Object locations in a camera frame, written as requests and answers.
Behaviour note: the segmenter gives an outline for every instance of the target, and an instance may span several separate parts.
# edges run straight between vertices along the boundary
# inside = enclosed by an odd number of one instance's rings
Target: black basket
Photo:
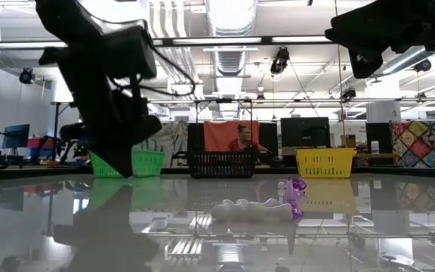
[[[250,178],[255,174],[253,152],[189,153],[189,172],[193,178]]]

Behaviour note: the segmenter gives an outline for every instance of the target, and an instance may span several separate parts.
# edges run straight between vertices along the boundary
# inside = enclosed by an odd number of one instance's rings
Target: orange curtain
[[[206,151],[227,151],[230,141],[238,138],[238,125],[251,129],[254,143],[259,143],[260,123],[258,121],[204,122],[204,144]]]

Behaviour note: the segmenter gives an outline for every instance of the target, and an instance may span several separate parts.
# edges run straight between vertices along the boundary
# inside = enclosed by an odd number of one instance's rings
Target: reflective surface
[[[285,175],[0,181],[0,271],[432,271],[435,179],[307,180],[305,216],[213,221],[223,199],[280,200]]]

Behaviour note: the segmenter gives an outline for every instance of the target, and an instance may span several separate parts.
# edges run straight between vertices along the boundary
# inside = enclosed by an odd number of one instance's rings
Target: white plush toy
[[[217,221],[290,221],[293,218],[292,206],[276,199],[266,202],[238,199],[236,204],[225,199],[222,204],[212,207],[211,216]]]

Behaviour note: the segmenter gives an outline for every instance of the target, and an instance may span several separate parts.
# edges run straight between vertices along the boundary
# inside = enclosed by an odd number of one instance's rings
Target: colorful quilt
[[[391,122],[390,131],[399,165],[435,168],[435,121]]]

